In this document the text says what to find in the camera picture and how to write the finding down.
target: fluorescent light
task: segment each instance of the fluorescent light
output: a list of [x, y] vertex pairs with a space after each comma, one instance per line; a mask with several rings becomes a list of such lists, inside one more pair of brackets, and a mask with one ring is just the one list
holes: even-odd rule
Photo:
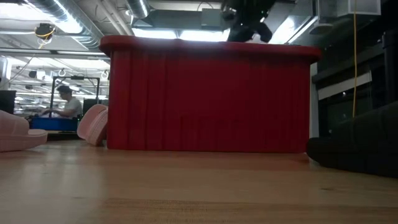
[[86, 93], [91, 93], [92, 95], [95, 95], [95, 93], [93, 93], [92, 91], [88, 91], [88, 90], [85, 90], [85, 89], [81, 89], [82, 91], [85, 91]]
[[[17, 95], [30, 95], [30, 96], [51, 96], [51, 93], [27, 93], [27, 92], [17, 92]], [[87, 99], [95, 99], [95, 95], [87, 95], [87, 94], [74, 94], [74, 97], [77, 98], [87, 98]], [[106, 95], [98, 95], [98, 98], [101, 100], [106, 100]]]
[[308, 22], [307, 25], [305, 25], [305, 27], [303, 27], [300, 31], [298, 31], [289, 41], [288, 43], [292, 43], [294, 42], [298, 37], [300, 37], [305, 31], [307, 31], [316, 21], [318, 20], [318, 16], [315, 16], [314, 18], [312, 18], [312, 20], [310, 22]]
[[80, 91], [80, 89], [76, 86], [70, 86], [69, 87], [71, 90], [75, 90], [75, 91]]
[[46, 108], [44, 105], [22, 105], [23, 107], [41, 107], [41, 108]]
[[[15, 59], [15, 58], [7, 58], [7, 61], [10, 62], [13, 65], [26, 65], [26, 62], [23, 62], [19, 59]], [[53, 67], [37, 58], [33, 58], [30, 62], [29, 62], [29, 66], [37, 66], [37, 67]]]
[[24, 4], [0, 3], [0, 15], [0, 19], [47, 21], [42, 13]]
[[45, 70], [42, 70], [42, 69], [37, 69], [36, 70], [36, 78], [38, 79], [38, 80], [45, 80]]
[[61, 82], [62, 84], [64, 84], [64, 85], [69, 85], [69, 83], [68, 82], [66, 82], [66, 81], [61, 81], [61, 80], [59, 80], [59, 79], [57, 79], [57, 81], [56, 82]]
[[62, 63], [60, 63], [60, 62], [58, 62], [58, 61], [56, 61], [56, 60], [54, 60], [52, 58], [37, 58], [37, 59], [39, 59], [39, 60], [41, 60], [41, 61], [43, 61], [43, 62], [45, 62], [45, 63], [47, 63], [49, 65], [52, 65], [53, 67], [57, 67], [57, 68], [64, 68], [65, 67], [65, 64], [62, 64]]
[[75, 52], [68, 50], [58, 50], [58, 54], [67, 54], [67, 55], [86, 55], [86, 56], [106, 56], [106, 54], [101, 52]]
[[7, 53], [30, 53], [30, 54], [51, 54], [51, 50], [36, 50], [36, 49], [1, 49], [1, 52]]
[[180, 39], [194, 41], [226, 41], [229, 30], [222, 31], [205, 31], [205, 30], [185, 30], [182, 32]]
[[110, 68], [110, 65], [103, 60], [60, 59], [60, 61], [75, 68], [92, 68], [97, 70], [109, 70]]
[[65, 100], [53, 99], [53, 102], [65, 102]]
[[290, 17], [279, 26], [268, 44], [284, 44], [294, 35], [294, 20]]
[[144, 29], [133, 29], [132, 30], [137, 37], [147, 38], [160, 38], [160, 39], [176, 39], [177, 36], [172, 30], [144, 30]]

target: yellow cable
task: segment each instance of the yellow cable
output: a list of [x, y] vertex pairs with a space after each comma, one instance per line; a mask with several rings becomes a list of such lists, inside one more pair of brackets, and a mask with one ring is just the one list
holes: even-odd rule
[[[47, 35], [47, 36], [45, 36], [45, 39], [44, 39], [44, 41], [46, 41], [47, 39], [48, 39], [48, 37], [50, 36], [50, 34], [49, 35]], [[44, 46], [44, 44], [40, 44], [40, 46], [39, 46], [39, 50], [42, 48]]]
[[355, 69], [355, 76], [354, 76], [354, 104], [353, 104], [353, 118], [356, 115], [356, 84], [358, 79], [358, 57], [356, 55], [356, 1], [354, 0], [354, 69]]

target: ceiling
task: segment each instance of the ceiling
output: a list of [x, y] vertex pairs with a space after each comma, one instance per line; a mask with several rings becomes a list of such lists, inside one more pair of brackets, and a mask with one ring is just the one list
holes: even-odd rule
[[[97, 27], [103, 35], [119, 35], [120, 32], [115, 28], [115, 25], [111, 23], [104, 11], [101, 10], [101, 7], [98, 7], [97, 0], [74, 1], [83, 13], [87, 15], [90, 22], [94, 24], [93, 26]], [[121, 17], [123, 24], [118, 22], [115, 16], [112, 16], [112, 18], [116, 20], [119, 27], [124, 25], [131, 28], [131, 16], [126, 12], [126, 0], [110, 1], [115, 10], [117, 10], [119, 17]], [[317, 12], [313, 10], [313, 3], [317, 1], [318, 0], [278, 0], [271, 9], [269, 17], [265, 20], [265, 23], [274, 33], [274, 38], [271, 40], [271, 43], [287, 43], [300, 29], [302, 29], [303, 25], [308, 24], [314, 17], [319, 16]], [[204, 9], [219, 9], [221, 6], [220, 2], [221, 0], [212, 0], [210, 2], [201, 2], [197, 0], [148, 0], [151, 8], [157, 11], [175, 10], [194, 13], [195, 11], [202, 11]], [[336, 32], [337, 30], [338, 32], [341, 27], [348, 27], [351, 20], [347, 18], [336, 18], [333, 22], [342, 24], [335, 27], [336, 29], [334, 31]], [[40, 23], [53, 24], [45, 14], [32, 9], [26, 4], [0, 3], [0, 57], [6, 58], [7, 61], [12, 64], [11, 76], [8, 77], [8, 79], [11, 79], [11, 82], [3, 86], [0, 84], [0, 89], [4, 89], [4, 86], [6, 86], [9, 90], [17, 90], [19, 100], [16, 100], [16, 108], [21, 111], [30, 111], [32, 108], [41, 110], [47, 107], [49, 105], [49, 93], [51, 92], [51, 76], [58, 75], [59, 73], [63, 75], [64, 72], [66, 77], [78, 75], [100, 78], [101, 83], [99, 85], [101, 88], [99, 89], [99, 95], [105, 99], [108, 95], [109, 88], [109, 81], [107, 79], [110, 69], [109, 60], [107, 60], [106, 57], [79, 56], [81, 52], [88, 52], [89, 50], [60, 29], [55, 31], [54, 36], [51, 38], [51, 42], [42, 45], [43, 40], [39, 40], [34, 34], [34, 29]], [[163, 36], [170, 34], [170, 38], [179, 37], [183, 39], [182, 34], [184, 31], [176, 32], [175, 30], [153, 29], [147, 26], [146, 21], [136, 22], [134, 28], [133, 31], [136, 35], [144, 37], [152, 37], [153, 35], [159, 34], [159, 31], [162, 31]], [[226, 39], [228, 33], [223, 32], [223, 29], [223, 26], [220, 26], [219, 30], [212, 31], [212, 36], [217, 36], [214, 41], [223, 41]], [[327, 39], [325, 35], [312, 36], [306, 32], [300, 37], [297, 37], [294, 42], [289, 43], [322, 46], [328, 44], [328, 42], [324, 41], [325, 39]], [[250, 42], [259, 43], [259, 37], [254, 36], [253, 40]], [[39, 55], [31, 54], [27, 51], [38, 49], [40, 46], [42, 50], [51, 50], [51, 54]], [[23, 54], [21, 52], [10, 54], [1, 50], [4, 48], [20, 49]], [[60, 52], [62, 50], [76, 51], [78, 55], [75, 57], [64, 54], [52, 55], [55, 51]], [[42, 78], [41, 80], [38, 78], [30, 78], [29, 72], [31, 71], [38, 71], [40, 74], [45, 73], [46, 78]], [[79, 91], [76, 91], [75, 96], [79, 97], [81, 100], [84, 98], [92, 98], [92, 96], [95, 95], [96, 89], [94, 84], [89, 80], [65, 80], [65, 82], [79, 89]], [[60, 101], [58, 96], [55, 96], [55, 100]]]

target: wooden floor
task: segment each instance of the wooden floor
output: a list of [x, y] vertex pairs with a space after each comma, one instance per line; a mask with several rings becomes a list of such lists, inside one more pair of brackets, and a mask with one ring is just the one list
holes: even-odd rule
[[0, 223], [398, 223], [398, 180], [305, 155], [107, 151], [83, 141], [0, 154]]

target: blue crate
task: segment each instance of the blue crate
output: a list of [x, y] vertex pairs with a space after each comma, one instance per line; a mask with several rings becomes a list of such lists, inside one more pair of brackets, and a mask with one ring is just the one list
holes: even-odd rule
[[32, 129], [44, 129], [48, 131], [76, 131], [77, 119], [66, 118], [33, 118]]

